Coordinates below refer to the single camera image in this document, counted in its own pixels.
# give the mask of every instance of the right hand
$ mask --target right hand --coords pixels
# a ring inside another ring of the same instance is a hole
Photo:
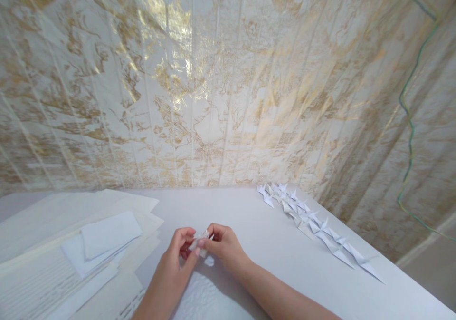
[[[239,275],[241,270],[250,262],[238,238],[231,227],[212,223],[208,227],[209,238],[198,241],[198,246],[213,253],[222,261],[224,267],[233,275]]]

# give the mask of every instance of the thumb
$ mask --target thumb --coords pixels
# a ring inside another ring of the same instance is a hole
[[[220,257],[221,245],[222,243],[215,242],[211,239],[200,239],[198,241],[198,247],[207,250],[209,253],[213,253],[218,257]]]
[[[182,274],[186,276],[188,279],[191,275],[191,272],[195,268],[196,262],[198,261],[198,256],[200,254],[200,248],[196,248],[190,256],[188,256],[187,260],[185,261],[184,266],[182,267]]]

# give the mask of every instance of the forearm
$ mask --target forearm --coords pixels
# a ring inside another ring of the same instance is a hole
[[[236,278],[272,319],[339,319],[252,261]]]

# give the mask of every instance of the stack of paper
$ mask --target stack of paper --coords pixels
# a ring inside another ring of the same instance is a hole
[[[0,223],[2,319],[129,319],[143,293],[134,271],[159,244],[157,203],[112,190],[59,193]]]

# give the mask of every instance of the finger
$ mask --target finger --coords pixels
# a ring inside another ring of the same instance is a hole
[[[182,227],[177,229],[174,232],[174,235],[171,239],[170,248],[178,249],[181,247],[182,238],[185,236],[193,236],[196,233],[196,230],[191,227]]]
[[[195,251],[193,251],[188,257],[187,260],[185,261],[184,266],[180,270],[180,273],[184,276],[184,279],[188,281],[191,272],[195,268],[196,262],[198,261],[198,256],[200,254],[200,248],[196,248]]]
[[[198,241],[198,247],[207,250],[209,253],[213,253],[220,257],[222,243],[216,242],[211,239],[200,239]]]
[[[220,241],[223,237],[223,234],[227,231],[227,228],[228,227],[226,227],[226,226],[212,223],[208,227],[209,237],[214,235],[214,238],[217,238],[218,241]]]
[[[182,250],[182,248],[189,247],[194,240],[195,238],[193,236],[186,235],[182,237],[179,243],[180,249]]]

